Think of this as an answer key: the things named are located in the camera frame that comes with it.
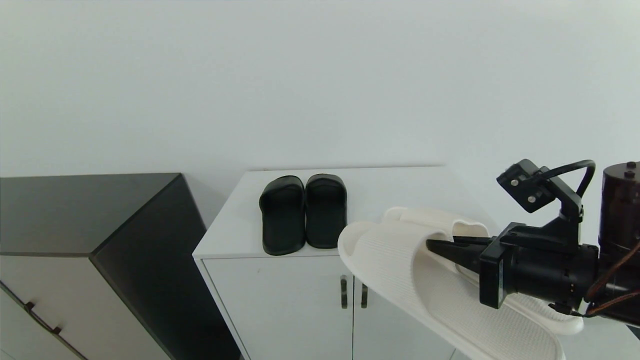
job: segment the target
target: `white cabinet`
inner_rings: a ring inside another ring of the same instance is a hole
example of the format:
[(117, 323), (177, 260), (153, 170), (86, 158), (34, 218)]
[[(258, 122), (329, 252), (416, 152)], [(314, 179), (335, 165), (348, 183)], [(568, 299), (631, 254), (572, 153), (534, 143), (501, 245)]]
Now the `white cabinet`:
[(449, 360), (454, 347), (397, 306), (355, 281), (353, 360)]
[[(493, 222), (444, 167), (248, 172), (193, 253), (246, 360), (449, 360), (454, 349), (391, 303), (369, 291), (335, 249), (308, 245), (294, 254), (262, 249), (258, 199), (283, 175), (303, 182), (336, 174), (348, 193), (348, 221), (380, 221), (392, 206), (431, 206)], [(340, 278), (346, 275), (346, 309)]]
[(337, 256), (204, 263), (253, 360), (351, 359), (353, 276)]

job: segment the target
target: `textured white slipper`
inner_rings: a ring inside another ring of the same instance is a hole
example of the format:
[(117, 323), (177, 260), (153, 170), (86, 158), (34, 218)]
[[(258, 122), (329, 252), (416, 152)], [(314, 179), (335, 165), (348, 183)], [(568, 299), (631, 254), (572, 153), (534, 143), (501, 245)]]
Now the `textured white slipper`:
[[(489, 232), (483, 224), (475, 220), (465, 218), (461, 215), (437, 209), (407, 209), (394, 207), (385, 212), (382, 221), (401, 221), (431, 226), (441, 229), (446, 234), (446, 238), (449, 241), (453, 241), (453, 235), (489, 237)], [(444, 262), (444, 265), (450, 270), (458, 271), (472, 284), (476, 286), (479, 285), (479, 277), (476, 273), (459, 265), (454, 266), (449, 260), (437, 256), (436, 254), (433, 255), (436, 256), (437, 260), (440, 262)], [(505, 299), (504, 305), (507, 305), (531, 320), (548, 327), (558, 335), (574, 335), (582, 331), (584, 328), (584, 321), (582, 318), (558, 313), (548, 306), (548, 302), (528, 295), (511, 294)]]
[(357, 222), (343, 230), (338, 251), (371, 290), (473, 360), (564, 360), (553, 332), (508, 306), (480, 304), (477, 286), (434, 259), (426, 239), (446, 236), (408, 222)]

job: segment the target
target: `metal handle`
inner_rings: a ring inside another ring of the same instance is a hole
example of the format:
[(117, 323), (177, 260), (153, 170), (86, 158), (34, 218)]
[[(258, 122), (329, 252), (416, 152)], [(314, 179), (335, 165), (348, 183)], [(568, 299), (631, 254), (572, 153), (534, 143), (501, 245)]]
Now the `metal handle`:
[(347, 308), (347, 276), (340, 276), (340, 299), (342, 300), (342, 308)]
[(52, 329), (49, 325), (47, 325), (47, 323), (44, 322), (44, 320), (42, 320), (38, 315), (33, 313), (32, 310), (34, 306), (36, 306), (36, 304), (29, 301), (28, 303), (24, 304), (22, 308), (27, 312), (27, 314), (29, 314), (29, 316), (32, 319), (35, 320), (36, 323), (38, 323), (38, 325), (40, 325), (43, 329), (45, 329), (49, 334), (59, 335), (60, 332), (62, 331), (62, 328), (60, 326), (56, 326), (55, 328)]
[(367, 308), (367, 302), (369, 301), (369, 288), (362, 284), (362, 300), (360, 301), (360, 307)]
[(51, 334), (54, 338), (56, 338), (62, 345), (64, 345), (67, 349), (69, 349), (78, 359), (88, 360), (84, 355), (80, 354), (76, 348), (74, 348), (70, 343), (64, 340), (60, 336), (60, 332), (62, 328), (60, 326), (56, 326), (55, 328), (51, 328), (47, 323), (44, 322), (38, 315), (33, 312), (33, 308), (36, 306), (33, 302), (29, 301), (26, 304), (23, 304), (22, 301), (13, 293), (2, 281), (0, 281), (0, 289), (5, 292), (16, 304), (18, 304), (25, 312), (32, 318), (38, 325), (42, 326), (49, 334)]

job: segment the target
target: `slipper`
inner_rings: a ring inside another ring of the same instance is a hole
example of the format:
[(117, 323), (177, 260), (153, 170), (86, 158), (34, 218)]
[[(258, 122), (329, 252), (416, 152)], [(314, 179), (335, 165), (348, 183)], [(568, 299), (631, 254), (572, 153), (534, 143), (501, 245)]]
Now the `slipper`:
[[(388, 209), (383, 216), (383, 222), (390, 220), (410, 222), (444, 230), (447, 235), (446, 240), (449, 241), (453, 241), (453, 235), (490, 237), (487, 228), (483, 224), (461, 215), (438, 209), (407, 209), (394, 207)], [(460, 273), (466, 280), (479, 286), (480, 280), (477, 273), (462, 266), (455, 265), (442, 256), (434, 253), (432, 253), (432, 255), (450, 270)], [(551, 309), (548, 304), (549, 303), (544, 300), (524, 294), (510, 294), (504, 301), (504, 305), (540, 323), (558, 335), (574, 335), (583, 330), (584, 321), (582, 318), (558, 313)]]
[(260, 196), (262, 248), (269, 255), (296, 252), (305, 244), (305, 190), (287, 175), (270, 182)]
[(480, 304), (477, 286), (435, 260), (426, 240), (446, 237), (397, 220), (357, 222), (340, 235), (338, 253), (371, 290), (473, 360), (564, 360), (554, 333), (508, 306)]
[(347, 190), (342, 179), (316, 174), (307, 181), (307, 242), (319, 249), (334, 249), (347, 226)]

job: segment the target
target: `cabinet top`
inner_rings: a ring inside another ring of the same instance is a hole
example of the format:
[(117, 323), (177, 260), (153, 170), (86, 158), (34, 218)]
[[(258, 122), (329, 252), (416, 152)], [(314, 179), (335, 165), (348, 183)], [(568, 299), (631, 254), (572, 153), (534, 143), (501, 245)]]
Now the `cabinet top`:
[[(379, 222), (392, 206), (438, 208), (497, 226), (447, 167), (339, 168), (247, 172), (193, 253), (194, 258), (271, 257), (262, 249), (262, 214), (258, 199), (277, 177), (296, 175), (303, 183), (318, 173), (336, 174), (347, 188), (347, 221)], [(306, 244), (285, 256), (336, 256), (336, 249)]]
[(0, 254), (89, 256), (179, 175), (1, 178)]

